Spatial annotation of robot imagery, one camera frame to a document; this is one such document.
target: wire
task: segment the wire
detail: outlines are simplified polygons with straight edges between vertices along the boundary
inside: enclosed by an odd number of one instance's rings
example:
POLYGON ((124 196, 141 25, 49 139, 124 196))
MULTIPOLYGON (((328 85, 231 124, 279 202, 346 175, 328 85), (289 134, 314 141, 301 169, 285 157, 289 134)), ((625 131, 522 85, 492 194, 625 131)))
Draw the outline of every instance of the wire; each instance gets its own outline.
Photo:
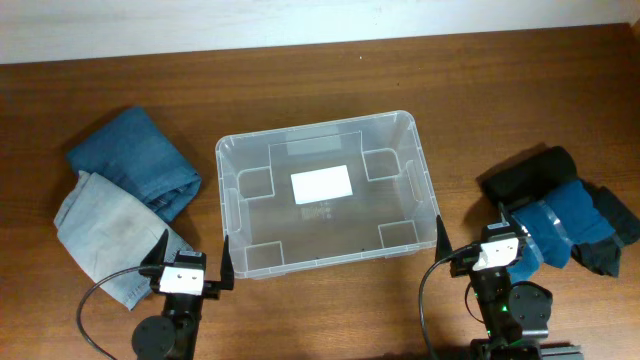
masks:
POLYGON ((91 296, 91 294, 93 294, 93 292, 96 291, 96 289, 98 289, 100 286, 102 286, 102 284, 106 283, 107 281, 112 280, 114 278, 117 278, 120 275, 128 274, 128 273, 131 273, 131 272, 134 272, 134 271, 139 271, 139 270, 147 270, 147 269, 162 269, 162 266, 159 266, 159 265, 134 266, 132 268, 124 269, 124 270, 118 271, 116 273, 113 273, 113 274, 107 276, 106 278, 98 281, 95 285, 93 285, 84 294, 84 296, 82 297, 82 300, 80 300, 80 304, 78 304, 78 310, 76 310, 76 325, 78 325, 78 330, 80 330, 80 334, 82 334, 82 337, 85 340, 87 340, 89 345, 91 345, 97 352, 99 352, 102 355, 104 355, 107 359, 116 360, 116 358, 113 355, 109 354, 103 348, 98 346, 98 344, 96 344, 93 341, 93 339, 91 339, 89 334, 87 334, 87 332, 84 330, 84 326, 82 326, 81 315, 82 315, 82 308, 84 307, 84 303, 87 302, 87 299, 89 299, 89 296, 91 296))
POLYGON ((467 311, 469 312, 469 315, 471 315, 472 318, 476 319, 477 322, 484 324, 484 321, 478 319, 475 315, 473 315, 473 313, 471 312, 471 309, 469 309, 469 290, 471 289, 471 282, 469 282, 469 285, 467 285, 467 290, 464 291, 464 306, 467 307, 467 311))
POLYGON ((463 246, 460 249, 449 254, 449 256, 446 256, 436 261, 433 265, 431 265, 429 270, 427 270, 427 272, 424 273, 424 276, 422 277, 422 281, 420 282, 420 293, 418 294, 418 307, 420 309, 420 326, 422 327, 422 337, 424 337, 424 342, 427 344, 427 349, 429 349, 429 356, 431 356, 433 360, 439 360, 440 358, 438 357, 438 354, 436 354, 435 350, 433 349, 433 345, 431 344, 431 340, 429 339, 429 332, 427 331, 427 324, 424 321, 424 301, 423 301, 424 285, 426 284, 427 278, 429 277, 429 275, 431 275, 433 270, 435 270, 438 266, 451 261, 454 257, 472 248, 473 246, 474 246, 473 244, 463 246))

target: white wall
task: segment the white wall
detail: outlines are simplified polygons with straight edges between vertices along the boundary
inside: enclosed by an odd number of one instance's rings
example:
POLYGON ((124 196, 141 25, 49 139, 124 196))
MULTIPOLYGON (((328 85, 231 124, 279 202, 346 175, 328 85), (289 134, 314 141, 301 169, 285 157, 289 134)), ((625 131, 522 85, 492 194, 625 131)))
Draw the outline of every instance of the white wall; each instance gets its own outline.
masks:
POLYGON ((2 0, 0 63, 635 22, 639 0, 2 0))

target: clear plastic bin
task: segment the clear plastic bin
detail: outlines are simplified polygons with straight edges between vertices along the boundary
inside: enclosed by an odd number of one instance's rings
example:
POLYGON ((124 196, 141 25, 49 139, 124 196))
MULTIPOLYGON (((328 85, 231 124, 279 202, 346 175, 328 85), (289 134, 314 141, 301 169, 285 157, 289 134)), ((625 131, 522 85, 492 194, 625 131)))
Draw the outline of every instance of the clear plastic bin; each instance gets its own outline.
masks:
POLYGON ((216 160, 238 278, 435 246, 438 205, 405 111, 225 136, 216 160))

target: blue folded cloth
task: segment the blue folded cloth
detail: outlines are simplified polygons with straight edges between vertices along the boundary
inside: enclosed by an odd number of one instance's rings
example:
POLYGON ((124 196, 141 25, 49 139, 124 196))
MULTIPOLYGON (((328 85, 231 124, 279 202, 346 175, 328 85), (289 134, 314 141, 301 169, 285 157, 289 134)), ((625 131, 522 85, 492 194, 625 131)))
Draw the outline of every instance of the blue folded cloth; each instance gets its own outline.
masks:
MULTIPOLYGON (((75 189, 54 219, 58 239, 94 281, 140 262, 169 231, 165 261, 191 247, 140 201, 99 174, 79 172, 75 189)), ((151 292, 149 279, 138 273, 119 276, 102 289, 127 309, 151 292)))
MULTIPOLYGON (((615 232, 593 207, 580 180, 559 186, 543 200, 515 211, 513 217, 527 229, 544 262, 557 268, 567 264, 574 244, 594 244, 615 232)), ((509 269, 512 281, 527 280, 537 270, 527 248, 520 261, 523 265, 509 269)))
POLYGON ((67 154, 75 173, 98 173, 165 222, 193 199, 202 179, 141 107, 126 110, 67 154))

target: pile of clothes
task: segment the pile of clothes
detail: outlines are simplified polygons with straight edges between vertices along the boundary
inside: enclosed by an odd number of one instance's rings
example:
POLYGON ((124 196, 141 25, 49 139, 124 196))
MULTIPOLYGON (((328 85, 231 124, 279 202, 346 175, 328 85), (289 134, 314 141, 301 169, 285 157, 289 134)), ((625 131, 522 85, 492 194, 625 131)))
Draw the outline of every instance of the pile of clothes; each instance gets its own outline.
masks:
MULTIPOLYGON (((191 247, 167 223, 202 179, 139 107, 120 114, 67 154, 78 175, 55 217, 58 239, 94 282, 138 266, 168 229, 165 261, 191 247)), ((130 273, 102 288, 129 310, 150 293, 130 273)))
POLYGON ((522 259, 509 269, 514 283, 528 280, 542 263, 563 268, 570 257, 596 274, 617 277, 622 248, 640 237, 640 220, 609 189, 580 179, 562 147, 547 149, 480 185, 531 236, 522 259))

